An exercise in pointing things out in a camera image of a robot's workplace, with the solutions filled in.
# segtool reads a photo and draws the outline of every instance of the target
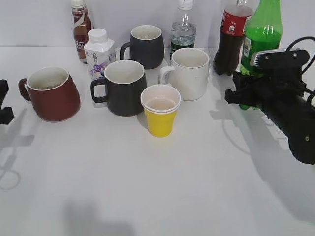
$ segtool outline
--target water bottle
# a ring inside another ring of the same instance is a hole
[[[192,19],[193,0],[179,0],[171,33],[171,57],[180,48],[193,48],[196,24]]]

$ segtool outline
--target plastic bottle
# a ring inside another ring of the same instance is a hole
[[[245,6],[246,1],[226,6],[220,29],[220,44],[214,58],[213,68],[218,75],[232,75],[236,70],[241,46],[245,37],[245,25],[252,16],[252,9]]]
[[[193,48],[196,25],[192,19],[193,0],[179,0],[171,33],[171,57],[180,48]]]
[[[88,9],[84,0],[71,0],[72,14],[74,17],[73,36],[78,50],[79,59],[82,63],[87,63],[84,46],[88,42],[88,32],[93,29],[88,16]]]
[[[252,55],[259,51],[277,49],[283,34],[280,0],[260,0],[260,4],[245,27],[242,53],[242,74],[263,76],[262,70],[250,65]],[[244,110],[249,106],[240,105]]]
[[[114,43],[104,29],[89,31],[89,41],[84,49],[91,79],[104,78],[105,68],[116,61]]]

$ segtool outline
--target red bottle label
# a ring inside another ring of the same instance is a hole
[[[223,13],[221,32],[231,36],[243,36],[246,22],[251,16],[234,16],[226,11]]]

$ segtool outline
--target white mug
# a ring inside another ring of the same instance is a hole
[[[170,72],[169,83],[180,92],[182,100],[197,100],[207,89],[209,61],[208,54],[200,49],[178,49],[172,55],[171,66],[160,70],[158,83],[165,83],[165,75]]]

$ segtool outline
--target mug handle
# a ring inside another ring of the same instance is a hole
[[[94,94],[94,87],[98,86],[98,85],[105,85],[107,84],[107,79],[98,79],[98,80],[93,80],[90,84],[90,93],[91,93],[91,97],[93,102],[95,103],[103,103],[103,102],[107,102],[108,101],[108,96],[105,95],[103,97],[95,97]]]
[[[158,83],[159,83],[159,84],[166,84],[166,80],[165,80],[166,74],[167,74],[168,72],[174,71],[174,70],[175,70],[175,67],[173,67],[172,65],[163,67],[163,68],[159,71],[159,74],[158,74]]]
[[[25,100],[27,100],[27,101],[31,101],[31,99],[30,99],[30,95],[29,95],[29,93],[28,93],[28,91],[26,90],[26,87],[25,87],[25,85],[26,85],[26,80],[27,79],[21,79],[20,81],[19,81],[19,91],[20,91],[20,94],[21,94],[21,96],[25,99]]]
[[[122,47],[120,48],[120,60],[124,59],[125,50],[131,46],[132,46],[132,43],[130,42],[122,45]]]

